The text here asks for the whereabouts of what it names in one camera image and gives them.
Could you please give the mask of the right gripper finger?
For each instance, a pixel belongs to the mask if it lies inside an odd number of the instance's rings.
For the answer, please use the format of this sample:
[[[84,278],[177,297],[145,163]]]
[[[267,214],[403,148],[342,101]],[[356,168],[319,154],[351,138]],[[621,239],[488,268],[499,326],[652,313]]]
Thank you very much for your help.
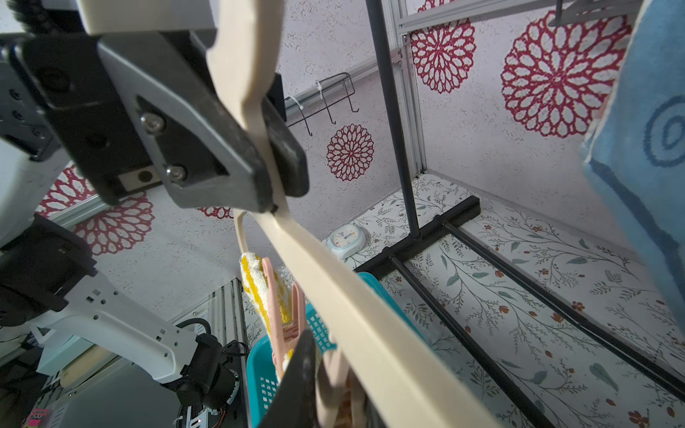
[[[318,427],[316,410],[316,349],[310,330],[305,330],[294,356],[258,427]]]

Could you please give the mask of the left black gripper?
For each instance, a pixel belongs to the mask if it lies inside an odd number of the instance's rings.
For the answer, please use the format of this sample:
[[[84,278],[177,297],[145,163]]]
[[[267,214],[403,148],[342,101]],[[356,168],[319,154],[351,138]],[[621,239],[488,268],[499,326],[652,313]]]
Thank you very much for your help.
[[[210,83],[215,37],[4,34],[1,135],[37,162],[63,149],[110,205],[162,179],[182,209],[268,212],[267,166]]]

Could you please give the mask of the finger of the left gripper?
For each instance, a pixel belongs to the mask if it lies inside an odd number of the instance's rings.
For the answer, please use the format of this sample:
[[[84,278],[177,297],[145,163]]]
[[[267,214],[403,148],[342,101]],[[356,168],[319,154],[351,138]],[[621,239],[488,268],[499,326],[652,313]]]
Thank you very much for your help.
[[[262,113],[285,195],[305,196],[310,190],[306,154],[285,123],[285,96],[279,73],[274,75],[271,87],[264,97]]]

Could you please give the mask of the peach pink clothespin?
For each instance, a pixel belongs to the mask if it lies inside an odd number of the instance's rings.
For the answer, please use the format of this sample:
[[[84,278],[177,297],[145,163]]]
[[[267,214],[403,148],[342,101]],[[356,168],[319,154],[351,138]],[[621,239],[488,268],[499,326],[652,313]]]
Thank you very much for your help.
[[[366,427],[367,394],[342,351],[323,354],[316,379],[319,427]]]

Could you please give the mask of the yellow striped towel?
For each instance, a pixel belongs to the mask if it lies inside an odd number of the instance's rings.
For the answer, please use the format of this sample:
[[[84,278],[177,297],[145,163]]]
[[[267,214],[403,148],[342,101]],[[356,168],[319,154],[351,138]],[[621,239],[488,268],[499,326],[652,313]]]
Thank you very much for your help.
[[[267,336],[269,318],[267,314],[267,282],[265,275],[262,271],[262,260],[254,253],[243,253],[240,259],[240,268],[243,281],[243,288],[250,302],[259,315],[262,324],[266,329]],[[291,286],[285,284],[285,282],[276,273],[276,279],[279,280],[282,285],[280,285],[279,294],[283,299],[289,296]]]

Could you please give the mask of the cream plastic hanger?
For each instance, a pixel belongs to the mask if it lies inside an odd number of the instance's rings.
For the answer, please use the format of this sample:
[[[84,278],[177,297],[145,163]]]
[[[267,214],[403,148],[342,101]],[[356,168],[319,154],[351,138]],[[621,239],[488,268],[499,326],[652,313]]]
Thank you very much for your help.
[[[223,1],[207,55],[221,103],[269,171],[274,212],[255,220],[303,288],[390,427],[494,427],[496,419],[367,284],[291,216],[263,119],[284,5]]]

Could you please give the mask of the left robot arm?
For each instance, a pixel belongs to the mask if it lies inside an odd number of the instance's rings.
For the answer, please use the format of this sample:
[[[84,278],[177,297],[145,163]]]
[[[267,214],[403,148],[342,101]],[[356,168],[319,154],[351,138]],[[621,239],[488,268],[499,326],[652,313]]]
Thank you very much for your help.
[[[1,38],[1,323],[70,333],[144,369],[186,407],[220,409],[238,375],[210,332],[157,317],[37,207],[69,162],[103,201],[166,188],[181,208],[282,207],[256,134],[219,99],[216,30]]]

